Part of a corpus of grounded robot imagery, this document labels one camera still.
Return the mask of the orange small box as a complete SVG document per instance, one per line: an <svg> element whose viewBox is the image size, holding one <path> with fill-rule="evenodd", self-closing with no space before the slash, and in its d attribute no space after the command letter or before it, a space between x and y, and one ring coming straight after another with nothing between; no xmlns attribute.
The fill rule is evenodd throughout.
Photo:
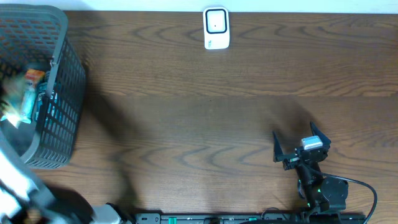
<svg viewBox="0 0 398 224"><path fill-rule="evenodd" d="M28 90L36 89L36 86L44 78L45 72L41 70L28 69L25 73L25 86Z"/></svg>

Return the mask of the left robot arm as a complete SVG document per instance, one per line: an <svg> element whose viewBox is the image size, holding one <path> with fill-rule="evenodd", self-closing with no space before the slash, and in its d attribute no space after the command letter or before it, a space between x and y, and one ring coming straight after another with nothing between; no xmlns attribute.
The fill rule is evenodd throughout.
<svg viewBox="0 0 398 224"><path fill-rule="evenodd" d="M1 135L1 189L22 211L36 209L45 223L91 223L93 208L76 191L47 185L20 159Z"/></svg>

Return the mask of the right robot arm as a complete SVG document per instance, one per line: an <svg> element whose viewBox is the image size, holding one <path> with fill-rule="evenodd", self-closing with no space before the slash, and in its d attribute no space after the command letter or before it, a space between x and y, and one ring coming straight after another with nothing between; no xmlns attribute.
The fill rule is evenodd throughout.
<svg viewBox="0 0 398 224"><path fill-rule="evenodd" d="M273 134L273 161L283 163L284 170L296 170L304 199L317 213L337 212L346 208L348 183L321 174L319 163L328 156L331 141L313 122L310 123L312 135L301 139L300 145L290 154L284 154Z"/></svg>

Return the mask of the teal white wipes pack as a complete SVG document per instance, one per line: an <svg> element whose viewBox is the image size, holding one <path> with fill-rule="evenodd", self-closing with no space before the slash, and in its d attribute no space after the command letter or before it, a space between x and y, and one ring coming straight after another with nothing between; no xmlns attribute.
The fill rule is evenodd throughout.
<svg viewBox="0 0 398 224"><path fill-rule="evenodd" d="M32 85L25 86L23 92L7 93L1 98L1 121L7 120L15 128L18 128L21 123L30 124L36 96L37 91Z"/></svg>

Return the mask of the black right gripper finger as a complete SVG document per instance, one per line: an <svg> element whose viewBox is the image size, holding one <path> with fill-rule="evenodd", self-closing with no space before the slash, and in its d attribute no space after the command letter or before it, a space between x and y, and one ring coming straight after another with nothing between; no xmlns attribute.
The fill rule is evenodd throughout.
<svg viewBox="0 0 398 224"><path fill-rule="evenodd" d="M318 137L320 138L321 142L322 142L324 145L330 145L330 144L331 144L330 139L329 139L326 135L324 135L324 134L316 127L315 123L312 122L312 121L310 122L310 129L311 129L312 134L313 134L314 136L318 136Z"/></svg>
<svg viewBox="0 0 398 224"><path fill-rule="evenodd" d="M284 153L282 151L282 148L280 146L280 142L278 140L278 137L276 133L273 131L272 132L273 140L274 140L274 148L273 148L273 161L274 162L280 162L284 160Z"/></svg>

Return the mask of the blue mouthwash bottle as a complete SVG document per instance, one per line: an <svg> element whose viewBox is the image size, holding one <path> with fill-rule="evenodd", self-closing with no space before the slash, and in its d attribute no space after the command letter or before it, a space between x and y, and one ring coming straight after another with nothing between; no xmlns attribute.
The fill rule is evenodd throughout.
<svg viewBox="0 0 398 224"><path fill-rule="evenodd" d="M45 96L45 91L47 89L47 83L48 83L49 77L50 77L50 71L47 71L45 73L44 79L37 85L37 100L36 100L37 109L34 114L34 121L36 121L36 122L39 118L40 107L43 105L42 98ZM58 94L56 92L54 92L54 90L52 91L52 95L51 95L50 99L54 100L55 103L57 103L57 101L58 101ZM50 106L50 109L51 109L52 115L54 115L55 108L52 108Z"/></svg>

